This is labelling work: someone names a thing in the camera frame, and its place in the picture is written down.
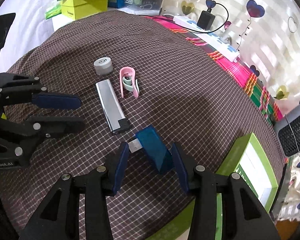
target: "yellow box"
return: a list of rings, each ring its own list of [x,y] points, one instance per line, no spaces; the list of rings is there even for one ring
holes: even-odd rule
[[[60,4],[61,13],[73,20],[105,12],[108,9],[108,0],[62,0]]]

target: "power adapter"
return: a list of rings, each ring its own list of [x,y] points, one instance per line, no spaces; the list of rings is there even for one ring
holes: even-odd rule
[[[216,16],[211,13],[211,8],[208,8],[207,11],[202,11],[197,26],[204,29],[205,31],[208,31],[210,30],[215,18]]]

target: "brown checkered cloth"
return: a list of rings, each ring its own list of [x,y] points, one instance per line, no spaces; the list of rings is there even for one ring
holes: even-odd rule
[[[111,136],[96,92],[93,62],[110,57],[107,76],[133,128]],[[119,70],[133,67],[140,97],[120,96]],[[101,165],[120,142],[154,125],[164,143],[179,141],[199,164],[216,171],[236,138],[254,132],[278,181],[283,152],[272,127],[238,84],[203,50],[141,16],[119,11],[77,20],[56,31],[41,46],[23,56],[11,73],[39,76],[49,91],[78,94],[75,111],[39,109],[30,104],[7,108],[10,120],[31,115],[81,116],[86,129],[61,140],[47,139],[37,148],[31,166],[0,172],[0,197],[9,219],[20,231],[65,172],[86,174]],[[160,176],[145,154],[130,154],[121,191],[108,197],[108,212],[116,240],[145,239],[178,215],[191,201],[183,194],[175,171]],[[80,203],[80,238],[85,239],[84,196]]]

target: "gray portable fan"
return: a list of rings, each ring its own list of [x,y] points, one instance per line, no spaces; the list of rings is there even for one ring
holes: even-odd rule
[[[274,125],[284,154],[291,157],[300,152],[300,105]]]

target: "white power strip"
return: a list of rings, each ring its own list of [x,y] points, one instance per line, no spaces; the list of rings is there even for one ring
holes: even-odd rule
[[[204,29],[197,26],[197,23],[186,17],[186,16],[175,16],[173,21],[181,25],[183,27],[189,28],[194,31],[205,32]],[[219,51],[223,56],[225,56],[230,62],[234,62],[235,59],[239,56],[239,52],[232,47],[231,45],[224,43],[218,35],[214,33],[194,33],[194,35],[198,36],[206,43],[214,47],[217,51]]]

